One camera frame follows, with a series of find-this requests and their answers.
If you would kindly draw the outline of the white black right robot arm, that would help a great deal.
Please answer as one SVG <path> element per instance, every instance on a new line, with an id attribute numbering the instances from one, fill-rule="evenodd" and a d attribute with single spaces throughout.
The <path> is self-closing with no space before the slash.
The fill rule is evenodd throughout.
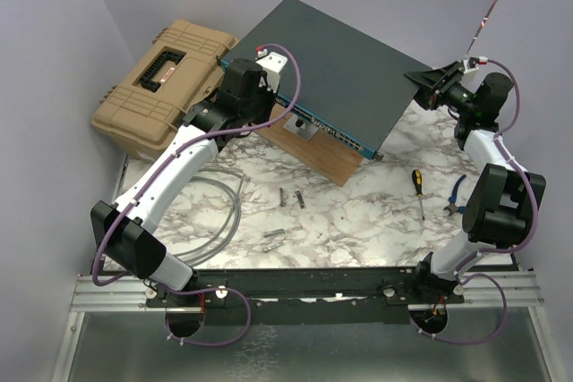
<path id="1" fill-rule="evenodd" d="M 536 228 L 545 178 L 528 172 L 509 153 L 503 141 L 505 131 L 497 122 L 509 94 L 519 92 L 514 75 L 502 66 L 499 72 L 487 74 L 476 91 L 461 83 L 467 72 L 489 62 L 486 57 L 471 57 L 440 69 L 406 74 L 418 87 L 415 102 L 421 108 L 445 106 L 455 113 L 458 146 L 481 171 L 465 205 L 461 231 L 415 268 L 411 291 L 418 301 L 452 294 L 467 270 L 489 255 L 521 250 Z"/>

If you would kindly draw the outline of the metal switch stand bracket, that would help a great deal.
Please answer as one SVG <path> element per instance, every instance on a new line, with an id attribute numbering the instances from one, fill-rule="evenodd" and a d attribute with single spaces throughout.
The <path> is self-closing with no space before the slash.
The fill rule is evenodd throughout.
<path id="1" fill-rule="evenodd" d="M 298 115 L 292 115 L 284 124 L 284 128 L 305 141 L 311 140 L 318 131 L 317 126 Z"/>

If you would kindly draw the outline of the blue handled pliers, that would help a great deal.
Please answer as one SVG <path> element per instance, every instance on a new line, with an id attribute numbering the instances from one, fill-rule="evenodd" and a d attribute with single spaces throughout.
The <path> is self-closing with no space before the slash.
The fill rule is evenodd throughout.
<path id="1" fill-rule="evenodd" d="M 444 211 L 448 212 L 448 216 L 453 216 L 454 214 L 464 214 L 466 212 L 466 206 L 462 205 L 459 206 L 457 204 L 458 202 L 458 191 L 460 188 L 461 183 L 466 179 L 466 175 L 462 174 L 457 181 L 455 182 L 455 185 L 452 188 L 452 191 L 450 193 L 450 196 L 448 198 L 448 205 L 443 209 Z"/>

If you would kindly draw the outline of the tan plastic tool case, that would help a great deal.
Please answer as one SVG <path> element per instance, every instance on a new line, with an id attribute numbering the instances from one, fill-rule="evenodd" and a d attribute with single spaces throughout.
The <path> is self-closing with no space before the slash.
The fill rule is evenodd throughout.
<path id="1" fill-rule="evenodd" d="M 221 82 L 221 58 L 238 43 L 230 33 L 176 20 L 100 101 L 91 118 L 131 158 L 154 162 L 190 107 Z"/>

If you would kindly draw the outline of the wooden base board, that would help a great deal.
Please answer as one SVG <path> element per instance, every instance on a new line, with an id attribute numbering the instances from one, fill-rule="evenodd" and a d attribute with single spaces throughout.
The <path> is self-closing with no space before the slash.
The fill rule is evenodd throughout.
<path id="1" fill-rule="evenodd" d="M 287 114 L 272 126 L 259 129 L 256 133 L 342 187 L 362 163 L 363 157 L 322 131 L 305 140 L 288 130 L 290 120 L 294 122 L 296 116 Z"/>

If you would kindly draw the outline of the yellow black screwdriver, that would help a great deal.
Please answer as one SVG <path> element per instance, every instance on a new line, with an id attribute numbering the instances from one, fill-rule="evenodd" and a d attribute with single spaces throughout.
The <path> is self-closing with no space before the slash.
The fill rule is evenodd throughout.
<path id="1" fill-rule="evenodd" d="M 423 178 L 419 169 L 414 169 L 412 171 L 412 181 L 415 187 L 416 197 L 418 198 L 419 202 L 421 218 L 424 221 L 425 213 L 423 208 Z"/>

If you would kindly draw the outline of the dark blue network switch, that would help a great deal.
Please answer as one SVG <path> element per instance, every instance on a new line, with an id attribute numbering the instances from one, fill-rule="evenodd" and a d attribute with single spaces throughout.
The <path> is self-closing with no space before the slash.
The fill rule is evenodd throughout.
<path id="1" fill-rule="evenodd" d="M 407 78 L 428 65 L 300 1 L 283 0 L 222 58 L 253 59 L 263 44 L 298 65 L 282 73 L 277 102 L 366 159 L 378 152 L 413 100 Z"/>

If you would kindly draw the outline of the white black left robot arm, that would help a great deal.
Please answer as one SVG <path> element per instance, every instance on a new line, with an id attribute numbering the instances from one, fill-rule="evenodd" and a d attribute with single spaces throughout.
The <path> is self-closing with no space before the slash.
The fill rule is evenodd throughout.
<path id="1" fill-rule="evenodd" d="M 148 172 L 113 203 L 95 204 L 90 219 L 98 245 L 96 264 L 107 256 L 130 274 L 166 286 L 174 303 L 195 300 L 192 268 L 153 234 L 183 187 L 230 139 L 269 120 L 287 63 L 276 52 L 257 61 L 232 61 L 220 85 L 189 109 Z"/>

